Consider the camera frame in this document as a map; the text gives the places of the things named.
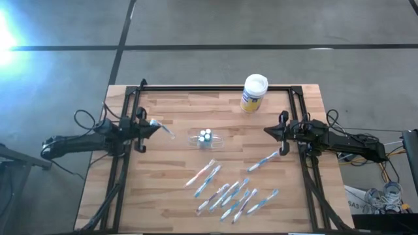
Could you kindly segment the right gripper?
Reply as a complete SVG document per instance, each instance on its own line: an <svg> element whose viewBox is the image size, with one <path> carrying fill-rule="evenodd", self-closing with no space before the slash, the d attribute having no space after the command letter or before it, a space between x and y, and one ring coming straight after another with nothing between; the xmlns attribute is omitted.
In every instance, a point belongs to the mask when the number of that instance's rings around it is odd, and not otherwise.
<svg viewBox="0 0 418 235"><path fill-rule="evenodd" d="M289 119L288 111L284 110L278 116L278 124L271 127L265 127L264 132L273 137L277 142L281 142L279 155L284 156L289 153L289 143L287 133L284 131ZM310 142L308 127L309 121L291 120L289 124L289 139L297 142Z"/></svg>

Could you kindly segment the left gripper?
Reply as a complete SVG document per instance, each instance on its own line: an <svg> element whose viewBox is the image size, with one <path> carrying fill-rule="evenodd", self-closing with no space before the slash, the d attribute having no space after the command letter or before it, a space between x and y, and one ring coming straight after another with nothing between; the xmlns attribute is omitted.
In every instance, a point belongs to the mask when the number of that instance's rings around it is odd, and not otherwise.
<svg viewBox="0 0 418 235"><path fill-rule="evenodd" d="M119 121L119 141L125 142L137 138L135 149L140 153L146 152L144 139L149 139L159 128L160 124L154 120L147 120L147 111L143 107L137 110L137 119L141 128L137 133L137 123L129 117L122 117Z"/></svg>

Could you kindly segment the Lysol wipes canister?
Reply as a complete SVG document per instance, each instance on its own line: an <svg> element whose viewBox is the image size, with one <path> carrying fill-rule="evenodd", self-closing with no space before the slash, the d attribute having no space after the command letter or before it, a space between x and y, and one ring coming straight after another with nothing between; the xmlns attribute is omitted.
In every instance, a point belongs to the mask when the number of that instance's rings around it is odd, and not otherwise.
<svg viewBox="0 0 418 235"><path fill-rule="evenodd" d="M261 74L251 74L246 78L240 107L248 113L256 112L268 90L268 79Z"/></svg>

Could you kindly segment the clear plastic organizer holder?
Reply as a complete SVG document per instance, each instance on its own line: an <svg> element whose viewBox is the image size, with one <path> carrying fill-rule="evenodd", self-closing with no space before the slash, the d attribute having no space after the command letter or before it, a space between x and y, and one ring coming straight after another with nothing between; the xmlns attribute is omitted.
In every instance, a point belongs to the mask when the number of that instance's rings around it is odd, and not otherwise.
<svg viewBox="0 0 418 235"><path fill-rule="evenodd" d="M190 136L188 138L188 142L190 146L200 148L198 147L198 139L200 137L200 132L201 131L199 131L195 136ZM212 142L210 144L205 143L205 146L200 149L222 148L224 146L224 140L222 136L214 134L213 132L211 133L211 135L212 135Z"/></svg>

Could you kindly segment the pile of blue toothbrushes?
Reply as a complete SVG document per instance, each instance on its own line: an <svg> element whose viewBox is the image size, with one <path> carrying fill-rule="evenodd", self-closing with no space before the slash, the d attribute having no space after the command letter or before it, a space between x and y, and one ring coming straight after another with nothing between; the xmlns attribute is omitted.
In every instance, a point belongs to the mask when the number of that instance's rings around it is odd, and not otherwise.
<svg viewBox="0 0 418 235"><path fill-rule="evenodd" d="M233 220L232 220L232 224L237 223L237 221L239 220L240 216L243 214L244 209L246 208L246 206L248 205L248 202L251 200L252 197L254 197L256 194L258 193L258 189L254 189L249 196L245 199L244 203L241 205L240 209L237 211L237 213L234 215Z"/></svg>

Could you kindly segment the white paper sign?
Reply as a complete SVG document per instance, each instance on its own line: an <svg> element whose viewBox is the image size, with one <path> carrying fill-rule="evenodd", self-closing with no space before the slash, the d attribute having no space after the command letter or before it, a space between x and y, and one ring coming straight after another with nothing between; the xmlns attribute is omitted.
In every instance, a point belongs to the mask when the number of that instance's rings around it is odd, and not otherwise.
<svg viewBox="0 0 418 235"><path fill-rule="evenodd" d="M370 207L364 197L366 191L348 185L345 185L344 188L346 190L346 197L351 214L368 214L370 212Z"/></svg>

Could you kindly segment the person's shoe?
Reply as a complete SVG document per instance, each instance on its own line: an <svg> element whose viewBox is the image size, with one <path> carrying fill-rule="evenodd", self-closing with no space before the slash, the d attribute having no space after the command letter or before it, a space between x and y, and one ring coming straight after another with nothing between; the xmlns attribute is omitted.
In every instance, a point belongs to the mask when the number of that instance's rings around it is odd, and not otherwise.
<svg viewBox="0 0 418 235"><path fill-rule="evenodd" d="M384 208L381 198L384 196L383 192L375 188L371 188L365 192L364 199L373 211L379 211Z"/></svg>
<svg viewBox="0 0 418 235"><path fill-rule="evenodd" d="M389 181L383 186L384 197L382 201L386 210L392 210L396 213L402 211L402 187L395 181Z"/></svg>

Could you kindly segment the black floor stand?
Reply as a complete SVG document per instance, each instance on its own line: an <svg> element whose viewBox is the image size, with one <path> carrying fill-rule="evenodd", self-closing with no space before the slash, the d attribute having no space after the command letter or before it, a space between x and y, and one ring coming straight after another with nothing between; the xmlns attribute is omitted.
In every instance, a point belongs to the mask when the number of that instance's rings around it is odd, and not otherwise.
<svg viewBox="0 0 418 235"><path fill-rule="evenodd" d="M0 235L14 216L29 173L34 166L49 170L51 162L18 151L0 143Z"/></svg>

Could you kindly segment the black side desk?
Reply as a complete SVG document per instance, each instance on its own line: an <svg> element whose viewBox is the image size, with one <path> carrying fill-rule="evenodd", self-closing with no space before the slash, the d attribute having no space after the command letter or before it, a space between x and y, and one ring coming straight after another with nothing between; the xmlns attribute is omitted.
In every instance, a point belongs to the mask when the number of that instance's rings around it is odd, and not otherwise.
<svg viewBox="0 0 418 235"><path fill-rule="evenodd" d="M402 131L401 139L406 150L415 191L418 195L418 129Z"/></svg>

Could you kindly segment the black floor case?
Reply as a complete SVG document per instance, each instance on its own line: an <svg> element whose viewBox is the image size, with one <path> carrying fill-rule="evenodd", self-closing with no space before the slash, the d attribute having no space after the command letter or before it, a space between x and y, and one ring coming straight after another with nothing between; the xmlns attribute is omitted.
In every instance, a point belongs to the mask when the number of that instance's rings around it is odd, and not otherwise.
<svg viewBox="0 0 418 235"><path fill-rule="evenodd" d="M418 213L352 215L355 228L418 235Z"/></svg>

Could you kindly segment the black metal rig frame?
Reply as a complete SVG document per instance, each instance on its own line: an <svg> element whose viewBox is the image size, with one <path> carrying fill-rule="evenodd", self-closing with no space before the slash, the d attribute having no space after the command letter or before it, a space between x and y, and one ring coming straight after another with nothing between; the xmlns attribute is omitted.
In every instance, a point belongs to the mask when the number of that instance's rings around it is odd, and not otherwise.
<svg viewBox="0 0 418 235"><path fill-rule="evenodd" d="M95 228L95 234L220 234L337 232L316 198L305 187L311 177L323 187L323 192L349 227L353 220L347 205L344 184L338 161L326 152L315 168L307 168L295 142L284 157L275 157L252 173L246 169L279 148L279 144L264 132L264 128L278 122L281 111L287 110L291 119L311 117L325 119L325 109L318 85L273 85L268 90L261 108L253 114L240 108L242 86L111 86L106 102L117 114L130 113L134 102L144 107L150 118L165 124L175 135L172 139L164 131L157 131L145 144L145 153L131 150L125 159L110 159L101 152L92 155L87 181L75 230L84 227L105 199L110 181L125 172L125 186L110 206L107 215ZM200 149L189 145L188 138L203 129L211 129L223 137L222 148ZM216 162L193 184L184 188L199 170L212 159ZM199 197L195 191L211 171L220 171ZM249 182L224 207L213 212L209 208L236 181ZM230 186L213 199L201 212L196 209L220 187ZM234 215L245 199L224 220L220 217L246 189L251 198L237 223ZM268 197L273 190L279 194L255 213L246 215L254 205Z"/></svg>

